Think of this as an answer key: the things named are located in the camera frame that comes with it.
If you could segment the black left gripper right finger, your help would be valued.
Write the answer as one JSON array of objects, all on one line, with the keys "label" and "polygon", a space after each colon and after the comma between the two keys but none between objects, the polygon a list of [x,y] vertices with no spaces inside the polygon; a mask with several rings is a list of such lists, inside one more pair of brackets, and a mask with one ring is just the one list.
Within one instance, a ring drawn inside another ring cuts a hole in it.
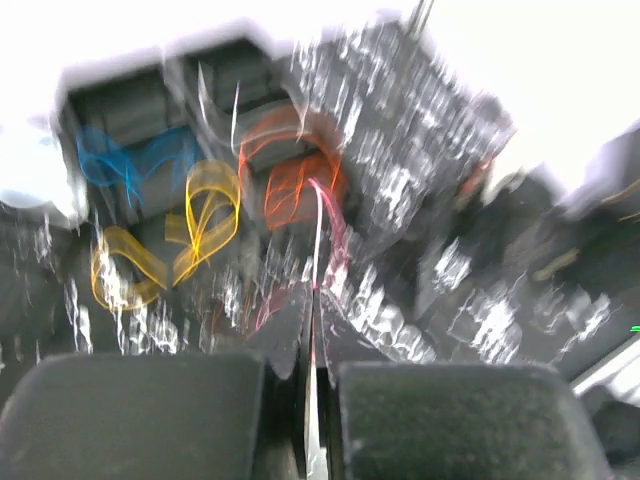
[{"label": "black left gripper right finger", "polygon": [[584,407],[548,368],[389,362],[326,291],[317,335],[333,479],[612,475]]}]

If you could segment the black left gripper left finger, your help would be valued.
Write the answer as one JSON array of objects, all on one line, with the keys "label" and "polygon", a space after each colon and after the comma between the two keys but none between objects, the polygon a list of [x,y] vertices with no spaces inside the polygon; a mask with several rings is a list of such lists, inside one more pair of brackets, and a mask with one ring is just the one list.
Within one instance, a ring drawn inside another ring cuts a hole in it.
[{"label": "black left gripper left finger", "polygon": [[302,479],[313,295],[211,355],[54,356],[1,416],[5,479]]}]

